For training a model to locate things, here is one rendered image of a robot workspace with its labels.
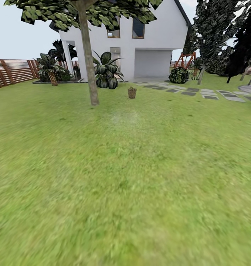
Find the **wicker basket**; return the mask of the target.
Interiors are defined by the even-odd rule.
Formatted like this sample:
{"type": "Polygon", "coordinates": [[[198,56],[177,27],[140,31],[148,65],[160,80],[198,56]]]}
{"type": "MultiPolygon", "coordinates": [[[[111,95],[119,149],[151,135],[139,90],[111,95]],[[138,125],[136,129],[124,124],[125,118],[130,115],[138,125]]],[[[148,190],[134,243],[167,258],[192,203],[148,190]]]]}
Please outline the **wicker basket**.
{"type": "Polygon", "coordinates": [[[128,89],[128,95],[129,95],[129,98],[130,99],[135,99],[135,96],[136,96],[136,90],[135,88],[129,88],[128,89]]]}

